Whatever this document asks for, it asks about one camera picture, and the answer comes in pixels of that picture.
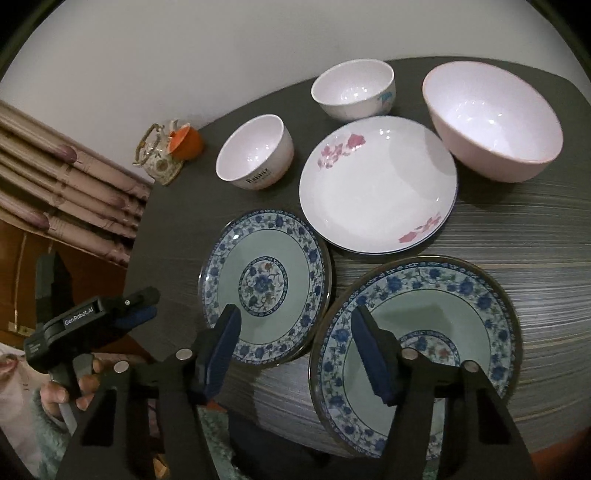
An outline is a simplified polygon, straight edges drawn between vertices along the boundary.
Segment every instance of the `dark wooden table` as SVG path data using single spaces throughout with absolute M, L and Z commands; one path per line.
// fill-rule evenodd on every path
M 432 68 L 451 60 L 456 58 L 392 61 L 398 91 L 392 114 L 433 129 L 421 84 Z M 562 77 L 484 61 L 517 74 L 546 97 L 563 127 L 563 152 L 542 174 L 521 184 L 494 183 L 458 164 L 459 195 L 448 221 L 428 242 L 402 255 L 463 258 L 488 270 L 511 296 L 521 321 L 524 361 L 509 407 L 535 451 L 586 428 L 591 419 L 591 106 Z M 224 225 L 258 208 L 302 215 L 298 184 L 303 165 L 314 147 L 340 126 L 314 103 L 311 84 L 308 80 L 272 93 L 203 128 L 206 152 L 188 163 L 170 186 L 154 187 L 126 291 L 152 285 L 162 294 L 157 318 L 133 333 L 155 358 L 188 346 L 204 328 L 197 282 Z M 295 143 L 293 165 L 261 192 L 219 180 L 215 161 L 221 146 L 240 124 L 263 113 L 275 113 L 285 122 Z M 337 296 L 377 264 L 397 257 L 330 250 Z M 259 372 L 233 365 L 218 400 L 285 438 L 346 455 L 314 412 L 308 357 Z

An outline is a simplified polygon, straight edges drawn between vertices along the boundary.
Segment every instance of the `bowl rim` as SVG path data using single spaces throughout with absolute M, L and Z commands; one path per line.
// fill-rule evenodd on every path
M 388 84 L 384 88 L 382 88 L 378 93 L 376 93 L 376 94 L 374 94 L 374 95 L 372 95 L 370 97 L 364 98 L 362 100 L 355 100 L 354 102 L 348 102 L 348 103 L 326 103 L 326 102 L 322 102 L 322 101 L 318 100 L 317 96 L 314 94 L 314 87 L 316 87 L 316 85 L 318 84 L 318 82 L 320 80 L 322 80 L 322 78 L 326 77 L 326 75 L 328 75 L 330 72 L 332 72 L 332 71 L 334 71 L 334 70 L 336 70 L 338 68 L 341 68 L 344 65 L 348 65 L 348 64 L 351 64 L 351 63 L 360 63 L 360 62 L 381 63 L 381 64 L 386 65 L 389 68 L 389 70 L 390 70 L 390 80 L 388 81 Z M 378 59 L 354 59 L 354 60 L 347 60 L 347 61 L 343 61 L 343 62 L 341 62 L 341 63 L 339 63 L 337 65 L 334 65 L 331 68 L 329 68 L 328 70 L 326 70 L 323 73 L 321 73 L 320 76 L 316 80 L 314 80 L 314 83 L 312 84 L 312 87 L 310 88 L 310 94 L 312 95 L 312 98 L 314 99 L 314 101 L 316 103 L 319 103 L 320 105 L 324 105 L 324 106 L 350 106 L 350 105 L 357 105 L 358 103 L 364 102 L 366 100 L 370 100 L 370 99 L 372 99 L 374 97 L 377 97 L 377 96 L 381 95 L 385 90 L 387 90 L 392 85 L 392 83 L 394 82 L 395 79 L 396 79 L 396 73 L 394 72 L 394 69 L 392 68 L 392 66 L 389 63 L 387 63 L 387 62 L 385 62 L 383 60 L 378 60 Z
M 261 163 L 259 163 L 256 167 L 254 167 L 252 170 L 249 170 L 247 173 L 245 173 L 244 175 L 241 175 L 239 177 L 224 177 L 220 174 L 219 168 L 220 168 L 220 159 L 222 158 L 222 154 L 224 153 L 224 151 L 227 149 L 229 143 L 232 141 L 232 139 L 238 134 L 238 132 L 242 131 L 244 128 L 246 128 L 248 125 L 260 120 L 261 118 L 264 117 L 273 117 L 273 118 L 277 118 L 281 124 L 281 133 L 279 135 L 279 140 L 277 141 L 277 144 L 273 147 L 273 150 L 270 151 L 269 155 L 267 156 L 267 158 L 265 160 L 263 160 Z M 264 163 L 269 160 L 269 157 L 271 155 L 273 155 L 273 153 L 275 153 L 275 150 L 277 150 L 277 147 L 279 146 L 279 143 L 281 142 L 281 140 L 283 139 L 283 136 L 285 134 L 285 123 L 283 123 L 283 120 L 281 119 L 281 117 L 279 117 L 278 115 L 275 115 L 274 113 L 264 113 L 263 115 L 258 115 L 256 117 L 251 118 L 250 120 L 244 122 L 241 126 L 239 126 L 237 129 L 235 129 L 232 133 L 232 135 L 230 135 L 228 137 L 228 139 L 224 142 L 224 144 L 222 145 L 219 153 L 217 154 L 217 159 L 216 159 L 216 174 L 218 176 L 218 178 L 220 178 L 223 181 L 238 181 L 238 180 L 243 180 L 245 178 L 247 178 L 248 176 L 252 175 L 252 173 L 254 173 L 257 169 L 259 169 L 260 167 L 262 167 L 264 165 Z
M 470 63 L 470 64 L 476 64 L 476 65 L 480 65 L 480 66 L 484 66 L 486 68 L 491 68 L 491 69 L 495 69 L 495 70 L 501 70 L 502 72 L 505 72 L 506 74 L 514 77 L 515 79 L 519 80 L 521 83 L 525 84 L 526 87 L 528 87 L 529 89 L 533 90 L 534 94 L 537 95 L 540 100 L 542 100 L 546 105 L 548 105 L 548 107 L 550 108 L 550 111 L 552 111 L 552 113 L 554 114 L 554 118 L 556 119 L 556 124 L 558 125 L 558 131 L 560 133 L 560 148 L 558 149 L 558 152 L 556 153 L 556 155 L 554 155 L 553 157 L 550 156 L 551 158 L 544 158 L 542 160 L 528 160 L 526 158 L 519 158 L 519 157 L 515 157 L 515 156 L 511 156 L 511 155 L 506 155 L 504 153 L 501 153 L 497 150 L 494 150 L 493 148 L 489 148 L 485 145 L 483 145 L 482 143 L 480 143 L 477 140 L 474 140 L 470 137 L 468 137 L 467 135 L 465 135 L 463 132 L 461 132 L 460 130 L 458 130 L 456 127 L 454 127 L 453 125 L 450 125 L 438 112 L 438 110 L 436 110 L 435 108 L 433 108 L 433 106 L 431 105 L 431 103 L 428 100 L 427 94 L 426 94 L 426 84 L 427 81 L 429 79 L 429 77 L 431 76 L 431 74 L 433 72 L 435 72 L 436 70 L 446 66 L 446 65 L 450 65 L 450 64 L 457 64 L 457 63 Z M 533 86 L 531 86 L 529 83 L 527 83 L 524 79 L 520 78 L 519 76 L 515 75 L 514 73 L 509 72 L 508 70 L 502 69 L 500 67 L 497 67 L 496 65 L 491 65 L 490 63 L 484 63 L 482 61 L 473 61 L 473 60 L 456 60 L 456 61 L 448 61 L 445 63 L 442 63 L 441 65 L 436 66 L 435 68 L 431 69 L 429 71 L 429 73 L 427 73 L 427 75 L 425 76 L 425 79 L 423 80 L 423 86 L 421 88 L 422 92 L 423 92 L 423 99 L 425 100 L 425 103 L 427 104 L 427 107 L 429 109 L 429 113 L 430 114 L 435 114 L 437 115 L 441 121 L 443 121 L 446 124 L 446 127 L 448 127 L 450 130 L 452 130 L 454 133 L 456 133 L 457 135 L 459 135 L 461 138 L 463 138 L 464 140 L 466 140 L 467 142 L 471 143 L 472 145 L 474 145 L 475 147 L 481 148 L 483 150 L 486 150 L 487 152 L 490 152 L 491 154 L 497 156 L 497 157 L 501 157 L 504 158 L 506 160 L 509 161 L 514 161 L 517 163 L 523 163 L 523 164 L 529 164 L 529 165 L 545 165 L 547 163 L 550 163 L 552 161 L 554 161 L 558 155 L 560 155 L 560 153 L 562 152 L 562 149 L 564 147 L 564 132 L 562 131 L 562 125 L 560 123 L 560 120 L 558 119 L 558 115 L 556 115 L 556 112 L 554 111 L 554 108 L 552 108 L 552 105 L 550 105 L 550 103 L 548 102 L 548 100 L 546 100 L 544 98 L 544 96 L 538 92 L 538 90 L 536 90 Z

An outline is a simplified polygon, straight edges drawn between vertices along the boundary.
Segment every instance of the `bowl with blue design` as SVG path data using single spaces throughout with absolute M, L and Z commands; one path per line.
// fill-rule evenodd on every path
M 199 281 L 213 327 L 227 304 L 242 315 L 234 360 L 273 367 L 301 355 L 326 311 L 332 267 L 310 225 L 283 210 L 255 210 L 229 223 Z
M 342 122 L 386 115 L 396 98 L 394 69 L 381 60 L 349 60 L 326 70 L 310 92 L 322 110 Z
M 459 366 L 476 361 L 508 401 L 522 360 L 511 300 L 486 272 L 452 257 L 419 256 L 382 265 L 360 278 L 326 313 L 310 354 L 310 391 L 324 427 L 357 455 L 378 458 L 396 407 L 374 395 L 353 341 L 350 316 L 366 306 L 403 348 Z M 427 460 L 441 453 L 445 401 L 433 408 Z

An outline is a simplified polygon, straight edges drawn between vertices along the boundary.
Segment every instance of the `finger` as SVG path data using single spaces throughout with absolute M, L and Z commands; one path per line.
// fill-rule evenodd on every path
M 94 393 L 99 389 L 100 380 L 98 375 L 85 375 L 78 380 L 78 386 L 83 395 Z
M 92 369 L 95 374 L 100 374 L 105 369 L 105 364 L 101 362 L 98 358 L 95 358 L 92 361 Z
M 110 368 L 113 368 L 113 366 L 116 363 L 117 363 L 116 361 L 99 360 L 98 358 L 95 358 L 92 361 L 92 369 L 94 370 L 95 374 L 100 374 L 100 373 L 104 372 L 105 370 L 109 370 Z
M 86 411 L 86 409 L 88 408 L 88 405 L 90 405 L 90 402 L 92 401 L 94 396 L 95 396 L 95 394 L 91 393 L 88 395 L 84 395 L 83 397 L 77 398 L 76 399 L 76 406 L 79 409 L 81 409 L 82 411 Z
M 45 411 L 56 418 L 61 418 L 60 403 L 67 403 L 69 395 L 67 390 L 56 382 L 48 382 L 40 390 L 41 405 Z

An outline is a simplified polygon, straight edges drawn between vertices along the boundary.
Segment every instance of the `blue floral pattern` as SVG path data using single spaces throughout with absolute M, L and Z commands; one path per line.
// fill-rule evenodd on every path
M 459 367 L 460 352 L 453 342 L 435 330 L 415 330 L 398 339 L 402 348 L 414 348 L 432 362 Z
M 301 346 L 317 319 L 322 315 L 323 300 L 328 294 L 326 272 L 330 268 L 329 259 L 322 254 L 311 227 L 292 213 L 282 210 L 259 210 L 247 213 L 226 227 L 206 265 L 203 267 L 204 282 L 200 294 L 203 314 L 209 326 L 213 327 L 216 324 L 225 307 L 225 305 L 220 305 L 218 302 L 217 288 L 219 276 L 228 255 L 240 241 L 248 235 L 261 230 L 276 230 L 286 233 L 298 243 L 306 256 L 309 284 L 306 303 L 301 306 L 300 312 L 294 312 L 294 324 L 282 337 L 264 345 L 245 342 L 242 339 L 238 341 L 233 357 L 238 361 L 251 365 L 277 363 Z M 276 272 L 275 269 L 278 269 L 283 280 L 280 280 L 281 276 L 278 274 L 273 278 L 268 275 L 266 267 L 270 261 L 272 265 L 269 267 L 269 271 Z M 244 270 L 240 280 L 239 288 L 241 293 L 239 296 L 244 311 L 255 316 L 262 316 L 251 313 L 251 311 L 270 315 L 280 309 L 282 299 L 287 294 L 287 276 L 288 273 L 285 268 L 276 258 L 259 257 L 254 259 Z M 248 288 L 252 288 L 252 295 L 247 293 L 250 291 Z M 273 291 L 274 295 L 267 300 L 266 295 L 269 291 Z M 279 291 L 282 293 L 274 303 Z
M 275 312 L 287 295 L 287 272 L 273 257 L 258 257 L 250 262 L 238 283 L 238 296 L 244 309 L 255 317 Z
M 488 334 L 491 363 L 488 377 L 501 397 L 514 374 L 516 340 L 509 307 L 499 292 L 479 274 L 452 262 L 410 262 L 378 273 L 346 299 L 323 338 L 319 361 L 310 370 L 319 383 L 317 398 L 322 415 L 332 429 L 356 451 L 379 457 L 386 444 L 384 435 L 367 426 L 348 402 L 343 385 L 345 357 L 352 341 L 350 316 L 357 305 L 369 311 L 393 297 L 412 289 L 432 289 L 449 292 L 469 303 L 478 313 Z M 401 337 L 404 346 L 412 346 L 432 359 L 458 365 L 457 349 L 450 339 L 433 330 L 418 330 Z M 427 458 L 441 452 L 442 432 L 431 435 Z
M 378 103 L 380 104 L 380 111 L 378 112 L 381 115 L 385 115 L 392 109 L 392 105 L 394 104 L 394 94 L 390 91 L 386 91 L 378 96 Z

